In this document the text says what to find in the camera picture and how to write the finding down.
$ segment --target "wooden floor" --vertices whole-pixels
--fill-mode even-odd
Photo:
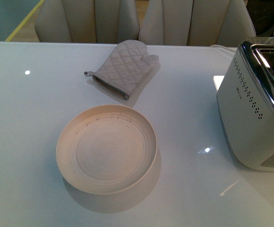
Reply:
[[[140,26],[142,25],[143,19],[145,17],[146,8],[148,5],[147,0],[136,0],[136,8]],[[18,26],[18,28],[9,36],[7,41],[11,42],[39,42],[35,30],[34,22],[37,15],[41,9],[42,4],[36,6],[32,12],[26,17],[26,19]]]

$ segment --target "white table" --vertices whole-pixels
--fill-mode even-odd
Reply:
[[[274,173],[237,164],[223,135],[213,76],[234,53],[222,48],[148,47],[161,67],[127,103],[158,137],[161,169],[145,198],[96,210],[63,180],[55,149],[66,124],[91,107],[126,104],[83,74],[113,48],[0,43],[0,226],[274,227]]]

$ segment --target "oven mitt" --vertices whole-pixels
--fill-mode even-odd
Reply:
[[[159,57],[149,55],[146,45],[137,40],[118,44],[96,72],[87,71],[86,76],[124,95],[128,99],[139,82],[159,62]]]

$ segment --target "toaster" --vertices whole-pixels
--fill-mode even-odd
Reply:
[[[243,165],[274,172],[274,46],[243,42],[217,91],[224,135]]]

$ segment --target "white chair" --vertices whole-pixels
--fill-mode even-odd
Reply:
[[[256,32],[243,0],[149,0],[139,40],[237,47]]]
[[[41,42],[117,44],[139,30],[134,0],[45,0],[35,22]]]

